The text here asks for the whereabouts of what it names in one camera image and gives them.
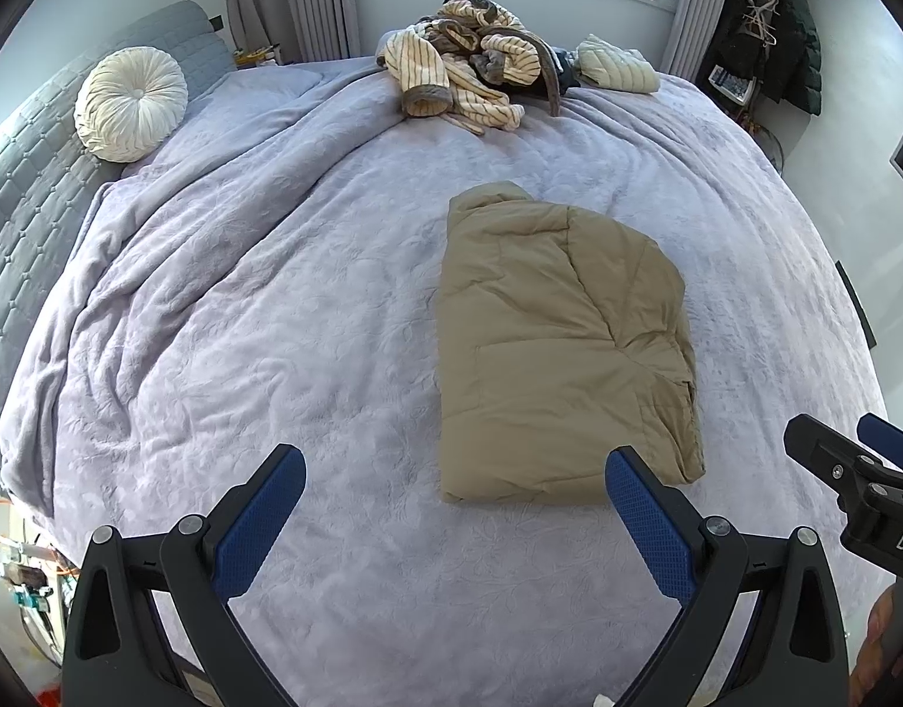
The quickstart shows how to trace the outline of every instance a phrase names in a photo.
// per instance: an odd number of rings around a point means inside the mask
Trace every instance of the dark green coat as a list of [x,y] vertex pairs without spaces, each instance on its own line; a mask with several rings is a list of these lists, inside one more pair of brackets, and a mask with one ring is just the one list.
[[[701,88],[714,65],[737,77],[758,77],[762,93],[774,101],[783,98],[808,114],[821,113],[821,42],[807,0],[778,0],[772,26],[775,46],[768,52],[762,42],[740,29],[748,0],[726,0],[719,24],[697,78]],[[707,89],[714,97],[715,91]]]
[[765,65],[762,92],[808,114],[821,113],[821,40],[807,0],[778,0],[776,44]]

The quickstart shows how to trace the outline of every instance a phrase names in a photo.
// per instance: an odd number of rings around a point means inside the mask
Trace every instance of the quilted headboard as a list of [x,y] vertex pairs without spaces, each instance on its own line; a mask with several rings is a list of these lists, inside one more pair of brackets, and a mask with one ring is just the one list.
[[122,29],[45,82],[0,129],[0,412],[19,357],[101,183],[121,164],[88,153],[72,112],[99,60],[121,48],[167,51],[186,75],[189,98],[236,66],[203,9],[177,2]]

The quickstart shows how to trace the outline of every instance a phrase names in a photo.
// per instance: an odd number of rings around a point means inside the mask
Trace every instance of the tan puffer jacket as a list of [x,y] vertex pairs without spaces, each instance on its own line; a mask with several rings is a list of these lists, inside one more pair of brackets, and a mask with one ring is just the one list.
[[603,503],[630,445],[704,473],[684,283],[651,239],[513,183],[451,200],[437,302],[447,500]]

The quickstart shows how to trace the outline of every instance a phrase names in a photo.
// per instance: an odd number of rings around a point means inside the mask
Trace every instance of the clothing pile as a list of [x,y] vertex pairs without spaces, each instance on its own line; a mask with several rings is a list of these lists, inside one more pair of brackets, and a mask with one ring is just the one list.
[[409,117],[440,115],[479,136],[520,125],[524,108],[508,90],[548,98],[558,117],[560,96],[578,87],[565,51],[490,0],[445,0],[435,15],[392,34],[377,61],[398,80]]

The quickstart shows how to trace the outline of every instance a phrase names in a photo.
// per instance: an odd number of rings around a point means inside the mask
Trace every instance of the round pillow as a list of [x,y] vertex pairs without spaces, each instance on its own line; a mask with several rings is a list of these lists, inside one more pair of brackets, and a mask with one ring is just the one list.
[[125,48],[98,62],[75,101],[85,148],[108,162],[147,156],[183,120],[186,79],[170,54]]

